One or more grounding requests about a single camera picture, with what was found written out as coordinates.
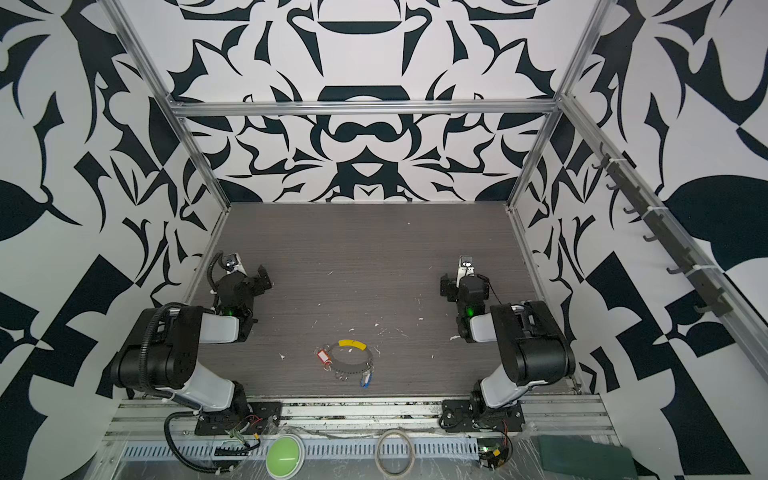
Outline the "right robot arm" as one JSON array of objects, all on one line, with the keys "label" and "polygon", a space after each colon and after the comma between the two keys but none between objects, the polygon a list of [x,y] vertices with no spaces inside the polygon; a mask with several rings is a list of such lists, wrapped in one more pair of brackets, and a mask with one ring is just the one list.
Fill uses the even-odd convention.
[{"label": "right robot arm", "polygon": [[488,306],[491,283],[478,274],[444,275],[439,293],[456,305],[460,338],[498,347],[500,365],[479,380],[471,393],[476,419],[500,413],[533,388],[555,384],[575,373],[575,355],[545,302]]}]

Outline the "metal keyring with yellow tag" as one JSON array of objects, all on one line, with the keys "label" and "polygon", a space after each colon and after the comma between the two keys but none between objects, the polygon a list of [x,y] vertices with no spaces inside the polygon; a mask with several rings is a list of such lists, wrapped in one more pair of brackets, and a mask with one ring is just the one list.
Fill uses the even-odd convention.
[{"label": "metal keyring with yellow tag", "polygon": [[348,380],[374,371],[374,356],[365,343],[343,339],[326,346],[333,362],[330,370],[339,380]]}]

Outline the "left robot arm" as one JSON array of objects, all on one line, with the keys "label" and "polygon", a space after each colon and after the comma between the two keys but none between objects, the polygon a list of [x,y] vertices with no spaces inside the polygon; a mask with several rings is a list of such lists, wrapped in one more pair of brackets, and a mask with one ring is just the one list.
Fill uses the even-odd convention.
[{"label": "left robot arm", "polygon": [[254,299],[271,288],[264,266],[254,276],[236,268],[214,283],[212,308],[173,302],[143,310],[111,361],[112,383],[193,410],[246,415],[242,385],[205,367],[199,348],[246,341],[256,322]]}]

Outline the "red key tag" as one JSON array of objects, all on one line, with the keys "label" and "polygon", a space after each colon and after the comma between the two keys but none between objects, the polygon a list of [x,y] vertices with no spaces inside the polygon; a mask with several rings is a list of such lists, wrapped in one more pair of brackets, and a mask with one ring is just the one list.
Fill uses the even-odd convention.
[{"label": "red key tag", "polygon": [[333,359],[327,347],[320,348],[316,352],[316,356],[322,363],[324,369],[329,370],[331,368]]}]

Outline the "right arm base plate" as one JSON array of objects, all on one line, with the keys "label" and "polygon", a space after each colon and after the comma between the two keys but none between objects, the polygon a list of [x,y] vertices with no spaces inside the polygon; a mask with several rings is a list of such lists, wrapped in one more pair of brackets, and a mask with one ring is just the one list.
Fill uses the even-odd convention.
[{"label": "right arm base plate", "polygon": [[438,425],[449,433],[481,430],[521,432],[526,420],[519,404],[501,409],[481,408],[470,400],[443,400]]}]

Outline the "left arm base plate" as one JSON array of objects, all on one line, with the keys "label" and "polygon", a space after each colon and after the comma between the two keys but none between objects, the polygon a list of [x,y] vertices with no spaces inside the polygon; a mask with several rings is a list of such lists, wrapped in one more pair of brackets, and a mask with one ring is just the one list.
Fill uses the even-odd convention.
[{"label": "left arm base plate", "polygon": [[219,412],[203,412],[197,420],[197,436],[227,435],[237,430],[242,434],[264,434],[280,425],[283,404],[279,401],[249,402],[247,407],[232,407]]}]

